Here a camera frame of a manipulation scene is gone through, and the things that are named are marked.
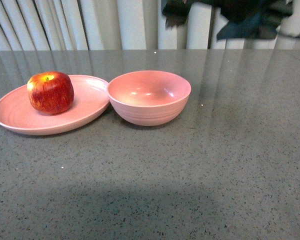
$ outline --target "countertop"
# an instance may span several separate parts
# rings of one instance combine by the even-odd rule
[[[192,92],[160,126],[111,105],[56,135],[0,126],[0,240],[300,240],[300,51],[0,52],[0,98],[52,70]]]

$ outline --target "plate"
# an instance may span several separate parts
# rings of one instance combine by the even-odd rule
[[[35,110],[29,101],[27,85],[16,88],[0,99],[0,125],[26,135],[64,133],[91,122],[109,105],[108,82],[95,76],[69,75],[73,90],[72,107],[57,115]]]

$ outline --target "red apple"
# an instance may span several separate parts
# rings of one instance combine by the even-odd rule
[[[45,114],[67,111],[74,102],[70,77],[58,71],[33,75],[26,85],[32,107]]]

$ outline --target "white curtain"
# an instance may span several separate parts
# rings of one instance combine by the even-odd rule
[[[300,0],[293,10],[280,30],[297,35]],[[161,0],[0,0],[0,51],[300,49],[300,40],[280,36],[217,41],[227,20],[218,9],[213,16],[196,3],[185,26],[166,29]]]

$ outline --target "pink bowl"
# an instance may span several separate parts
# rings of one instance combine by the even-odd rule
[[[141,126],[167,123],[184,109],[190,83],[165,71],[135,71],[120,75],[107,86],[114,110],[126,121]]]

